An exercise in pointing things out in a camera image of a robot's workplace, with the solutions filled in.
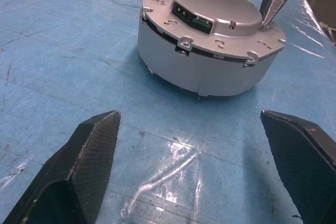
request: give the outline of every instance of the plastic sheet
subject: plastic sheet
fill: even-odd
[[[34,156],[32,155],[30,158],[27,158],[22,164],[16,167],[13,173],[6,175],[5,177],[0,179],[0,194],[2,190],[6,189],[6,187],[16,177],[16,175],[18,175],[26,168],[26,165],[29,163],[30,160],[32,160],[33,157]]]
[[[287,44],[256,87],[200,100],[139,58],[141,0],[0,4],[0,148],[19,164],[34,153],[0,193],[0,221],[80,122],[117,109],[97,223],[301,223],[259,114],[294,114],[336,138],[336,50],[305,0],[289,0],[276,16]],[[1,177],[15,174],[17,164],[0,161]]]

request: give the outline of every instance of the silver motor housing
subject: silver motor housing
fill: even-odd
[[[143,0],[138,51],[151,73],[201,96],[257,84],[285,46],[276,23],[259,30],[247,0]]]

